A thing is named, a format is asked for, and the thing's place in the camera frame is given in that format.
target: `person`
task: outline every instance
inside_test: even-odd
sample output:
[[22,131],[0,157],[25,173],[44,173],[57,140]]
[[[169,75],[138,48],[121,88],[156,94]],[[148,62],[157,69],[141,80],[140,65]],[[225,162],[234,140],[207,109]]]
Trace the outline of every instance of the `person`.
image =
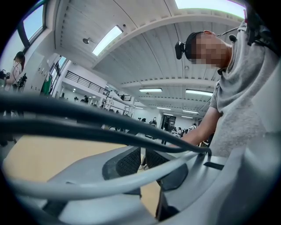
[[5,91],[10,91],[13,86],[13,91],[18,87],[20,75],[25,67],[25,55],[19,51],[14,57],[13,68],[11,70],[10,78],[6,79]]
[[231,45],[213,32],[192,33],[186,41],[185,55],[195,64],[217,67],[220,80],[215,85],[210,106],[200,125],[183,140],[198,145],[214,131],[210,148],[214,156],[228,157],[233,149],[245,148],[266,130],[256,114],[251,99],[273,73],[278,56],[266,46],[247,44],[243,21]]
[[86,104],[88,104],[88,102],[89,102],[87,95],[84,96],[84,102],[85,102]]
[[154,127],[157,127],[156,117],[154,117],[153,120],[149,122],[149,124],[154,126]]
[[177,134],[181,135],[181,127],[177,130]]
[[188,132],[190,132],[191,130],[194,130],[196,128],[196,123],[192,124],[192,126],[190,128],[188,128]]

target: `fluorescent light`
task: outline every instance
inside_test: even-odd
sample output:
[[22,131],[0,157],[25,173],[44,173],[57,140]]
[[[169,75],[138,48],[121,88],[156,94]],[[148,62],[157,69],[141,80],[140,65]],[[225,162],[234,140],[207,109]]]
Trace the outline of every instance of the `fluorescent light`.
[[140,92],[162,92],[162,88],[143,88]]
[[188,94],[201,94],[201,95],[207,95],[212,97],[213,93],[212,92],[207,92],[207,91],[195,91],[195,90],[186,90],[186,93]]
[[186,112],[186,113],[194,113],[194,114],[199,114],[199,112],[188,111],[188,110],[183,110],[183,112]]
[[181,117],[193,119],[193,117],[189,117],[189,116],[181,116]]
[[115,26],[113,27],[105,36],[104,38],[100,41],[99,44],[95,47],[93,50],[93,54],[98,56],[102,50],[106,48],[112,42],[117,36],[119,36],[123,31],[118,27]]
[[245,7],[228,0],[176,0],[176,4],[178,9],[204,8],[219,10],[244,18],[243,10],[245,9]]
[[161,108],[161,107],[157,107],[158,109],[164,109],[164,110],[171,110],[171,109],[167,109],[167,108]]

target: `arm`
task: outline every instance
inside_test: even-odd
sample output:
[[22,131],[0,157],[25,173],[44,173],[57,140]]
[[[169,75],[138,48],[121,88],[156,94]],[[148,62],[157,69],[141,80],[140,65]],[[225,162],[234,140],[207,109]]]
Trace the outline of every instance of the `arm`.
[[198,145],[202,141],[206,140],[216,129],[216,124],[221,117],[221,114],[216,108],[209,107],[206,115],[204,116],[200,125],[191,130],[186,135],[182,137],[182,140],[193,144]]

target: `black cable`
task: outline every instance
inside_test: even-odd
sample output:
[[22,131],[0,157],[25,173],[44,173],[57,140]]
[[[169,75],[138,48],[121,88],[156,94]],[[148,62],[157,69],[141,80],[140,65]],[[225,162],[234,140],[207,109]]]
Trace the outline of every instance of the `black cable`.
[[[160,152],[180,153],[189,149],[168,147],[159,143],[136,137],[123,132],[103,130],[82,124],[68,124],[49,120],[35,119],[4,119],[0,120],[1,133],[30,134],[79,140],[100,141],[107,143],[126,144],[153,149]],[[197,153],[205,153],[203,148]]]
[[113,114],[108,111],[95,109],[94,107],[88,107],[87,105],[77,105],[75,103],[60,101],[55,98],[42,98],[40,96],[28,94],[1,93],[0,109],[13,109],[17,111],[40,113],[43,115],[68,117],[75,120],[88,121],[89,123],[96,122],[109,126],[122,127],[123,129],[133,130],[142,134],[148,134],[154,138],[159,138],[162,140],[164,139],[165,141],[186,150],[193,152],[205,151],[209,155],[212,154],[211,149],[209,148],[202,149],[200,147],[191,145],[179,138],[172,136],[171,134],[157,129],[156,127],[144,124],[128,116],[117,115],[115,113]]
[[217,35],[217,37],[220,37],[220,36],[222,36],[222,35],[225,35],[225,34],[231,32],[231,31],[237,30],[238,28],[239,28],[239,26],[238,26],[238,27],[235,27],[235,28],[233,28],[233,29],[231,29],[231,30],[228,30],[228,31],[226,31],[226,32],[224,32],[224,33],[222,33],[222,34],[219,34],[219,35]]

